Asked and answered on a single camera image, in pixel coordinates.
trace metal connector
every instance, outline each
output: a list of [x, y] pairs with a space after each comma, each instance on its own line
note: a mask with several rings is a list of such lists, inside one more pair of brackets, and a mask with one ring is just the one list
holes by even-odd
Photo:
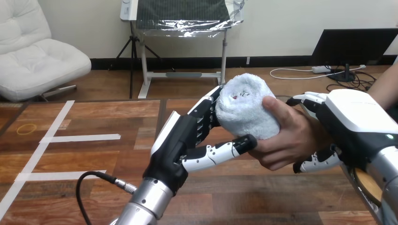
[[134, 192], [137, 190], [136, 186], [134, 186], [130, 183], [127, 183], [121, 179], [116, 179], [115, 184], [116, 184], [116, 186], [120, 187], [125, 192], [130, 193], [130, 194], [134, 194]]

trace human thumb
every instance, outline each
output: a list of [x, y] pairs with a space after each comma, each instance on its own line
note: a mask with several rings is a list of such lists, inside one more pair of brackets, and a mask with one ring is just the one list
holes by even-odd
[[293, 119], [289, 110], [290, 106], [271, 96], [264, 97], [262, 104], [266, 110], [275, 116], [282, 127], [291, 124]]

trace rolled towel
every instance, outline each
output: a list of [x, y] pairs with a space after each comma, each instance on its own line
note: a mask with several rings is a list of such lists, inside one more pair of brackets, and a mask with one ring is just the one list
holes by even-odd
[[262, 99], [275, 95], [265, 81], [252, 74], [230, 80], [220, 92], [215, 107], [220, 125], [236, 136], [268, 139], [279, 133], [279, 123], [264, 109]]

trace white cushioned armchair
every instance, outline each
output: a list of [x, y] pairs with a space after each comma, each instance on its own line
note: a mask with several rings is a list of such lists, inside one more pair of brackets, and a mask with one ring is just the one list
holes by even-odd
[[[0, 0], [0, 95], [21, 101], [41, 95], [91, 70], [75, 47], [51, 39], [37, 0]], [[43, 94], [59, 93], [69, 86]]]

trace power strip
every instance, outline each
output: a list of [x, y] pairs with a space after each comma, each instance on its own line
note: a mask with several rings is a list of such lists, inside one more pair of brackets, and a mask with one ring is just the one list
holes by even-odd
[[[360, 65], [360, 67], [357, 69], [365, 69], [365, 68], [366, 68], [365, 65]], [[330, 69], [328, 69], [326, 66], [312, 67], [312, 72], [314, 74], [326, 73], [326, 72], [330, 72]]]
[[326, 73], [326, 72], [330, 72], [330, 69], [326, 68], [326, 66], [312, 67], [312, 72], [314, 74]]

